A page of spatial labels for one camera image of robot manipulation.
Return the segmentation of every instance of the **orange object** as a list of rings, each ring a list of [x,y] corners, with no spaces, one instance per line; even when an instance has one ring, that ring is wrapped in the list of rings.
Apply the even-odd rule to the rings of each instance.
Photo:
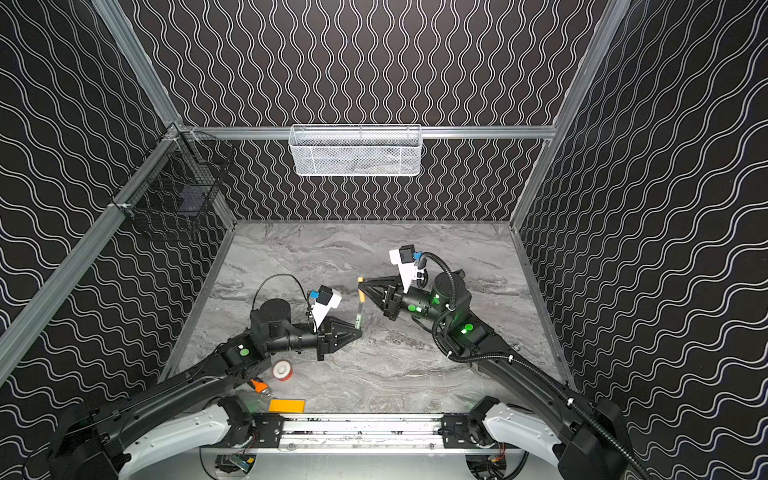
[[[272,399],[270,412],[275,413],[304,413],[304,400]]]
[[[250,383],[253,389],[256,390],[256,393],[261,393],[270,387],[264,382],[257,382],[256,380],[253,380],[253,379],[251,379]]]
[[[358,276],[358,277],[357,277],[357,283],[360,283],[360,282],[362,282],[362,277],[361,277],[361,276]],[[366,295],[365,295],[365,294],[362,292],[362,290],[357,290],[357,293],[358,293],[358,295],[359,295],[359,297],[360,297],[360,302],[361,302],[361,303],[365,303],[365,301],[366,301]]]

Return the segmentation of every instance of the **yellow sponge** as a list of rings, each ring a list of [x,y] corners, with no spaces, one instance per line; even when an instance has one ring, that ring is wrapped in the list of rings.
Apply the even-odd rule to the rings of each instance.
[[[304,413],[304,400],[272,399],[270,412],[276,413]]]

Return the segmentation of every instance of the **white wire mesh basket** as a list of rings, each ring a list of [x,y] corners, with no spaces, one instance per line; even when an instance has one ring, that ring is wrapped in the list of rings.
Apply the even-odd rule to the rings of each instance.
[[[306,176],[414,177],[422,170],[422,127],[297,124],[288,146]]]

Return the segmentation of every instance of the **black cylindrical motor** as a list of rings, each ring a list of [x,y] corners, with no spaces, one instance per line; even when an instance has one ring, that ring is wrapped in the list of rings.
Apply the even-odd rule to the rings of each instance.
[[[456,304],[453,305],[454,312],[450,314],[451,326],[463,322],[469,314],[469,302],[472,300],[472,294],[467,290],[467,286],[459,275],[453,275],[456,283]],[[443,310],[445,302],[451,296],[451,284],[448,280],[448,274],[441,272],[435,277],[435,285],[432,287],[433,310]]]
[[[304,350],[317,346],[318,337],[307,323],[293,325],[290,303],[272,298],[251,312],[251,329],[258,332],[267,352]]]

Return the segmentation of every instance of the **black wire mesh basket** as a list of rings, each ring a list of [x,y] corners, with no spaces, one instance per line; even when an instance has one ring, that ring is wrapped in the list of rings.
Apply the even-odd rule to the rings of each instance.
[[[134,228],[153,241],[194,240],[213,209],[234,147],[207,134],[183,132],[127,205]]]

